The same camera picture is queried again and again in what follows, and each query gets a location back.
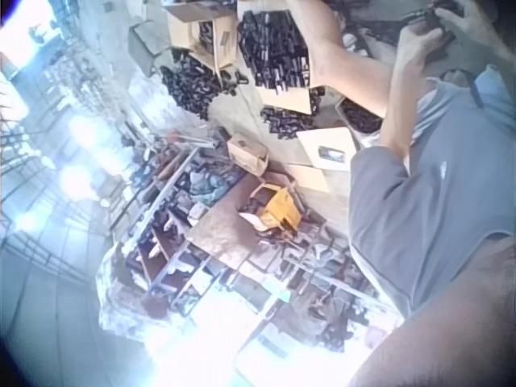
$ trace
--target wooden table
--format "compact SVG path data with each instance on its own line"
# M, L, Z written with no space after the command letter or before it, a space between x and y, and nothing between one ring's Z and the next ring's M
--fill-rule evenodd
M258 179L248 174L189 230L186 239L230 268L237 269L258 244L254 227L238 213L258 185Z

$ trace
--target open cardboard box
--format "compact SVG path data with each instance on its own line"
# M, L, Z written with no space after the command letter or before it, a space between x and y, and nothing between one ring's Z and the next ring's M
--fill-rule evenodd
M249 173L260 177L268 166L268 149L243 135L233 135L227 142L231 161Z
M166 6L170 43L191 50L190 55L220 77L236 59L236 14L217 2L191 2ZM199 43L199 23L213 23L213 55Z

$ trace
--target man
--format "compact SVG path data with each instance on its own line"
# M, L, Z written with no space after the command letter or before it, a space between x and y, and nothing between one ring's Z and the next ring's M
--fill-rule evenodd
M441 30L406 28L391 68L347 53L322 1L288 3L313 84L385 117L377 146L352 160L350 240L406 322L352 385L516 385L514 55L475 2L460 1L463 18L437 10L497 66L476 80L479 104L422 76Z

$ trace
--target pile of parts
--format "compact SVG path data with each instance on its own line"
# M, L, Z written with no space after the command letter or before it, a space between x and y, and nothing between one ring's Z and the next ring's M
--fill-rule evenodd
M239 47L255 85L278 93L310 86L308 48L289 11L243 14Z
M208 107L218 95L236 96L236 83L231 82L229 73L222 71L221 85L210 69L191 56L183 56L176 66L176 71L160 67L163 84L179 107L200 119L208 121Z
M345 98L339 106L339 112L347 121L348 127L364 135L371 135L380 130L383 119Z
M278 139L295 139L299 131L316 129L314 116L319 112L321 97L324 94L324 87L310 90L312 115L274 107L264 107L260 115L263 122L268 123L269 133L277 135Z

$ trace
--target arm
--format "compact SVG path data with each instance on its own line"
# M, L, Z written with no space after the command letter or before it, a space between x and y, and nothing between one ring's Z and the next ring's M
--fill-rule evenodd
M435 13L462 40L469 42L477 55L498 67L510 96L516 101L516 56L497 35L488 16L474 0L457 0L464 7L464 17L438 9Z
M424 25L407 27L400 38L387 115L380 131L380 145L401 160L410 153L421 90L427 89L422 75L427 55L439 46L440 29L423 33Z
M410 152L416 126L418 90L422 75L411 64L396 63L387 114L380 130L379 145L404 160Z
M340 25L321 0L287 0L310 51L312 85L330 86L365 109L385 117L392 68L347 52Z

